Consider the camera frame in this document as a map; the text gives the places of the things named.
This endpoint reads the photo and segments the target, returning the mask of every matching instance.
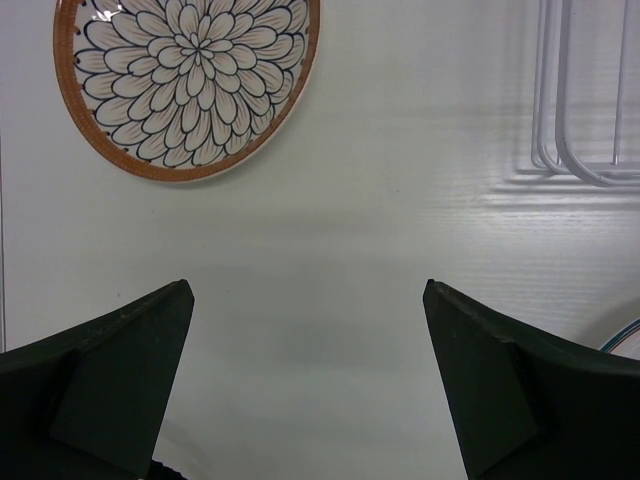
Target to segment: round plate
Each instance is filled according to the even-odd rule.
[[[59,0],[54,56],[85,138],[161,181],[228,170],[291,113],[307,82],[320,0]]]
[[[609,340],[602,351],[640,360],[640,319]]]

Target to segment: white tabletop surface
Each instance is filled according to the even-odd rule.
[[[533,0],[323,0],[288,124],[189,186],[83,139],[54,73],[55,4],[0,0],[7,343],[188,279],[156,457],[191,480],[462,480],[426,280],[594,344],[595,312],[638,282],[640,196],[518,173]]]

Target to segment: ceramic dish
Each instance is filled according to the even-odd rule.
[[[609,340],[602,351],[640,360],[640,319]]]
[[[274,135],[307,82],[319,28],[320,0],[59,0],[56,72],[107,160],[196,180]]]

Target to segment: flower pattern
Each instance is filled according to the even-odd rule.
[[[307,1],[93,0],[74,44],[85,103],[113,143],[152,165],[237,154],[300,78]]]

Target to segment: dish rack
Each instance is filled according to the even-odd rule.
[[[531,160],[640,186],[640,1],[540,0]]]

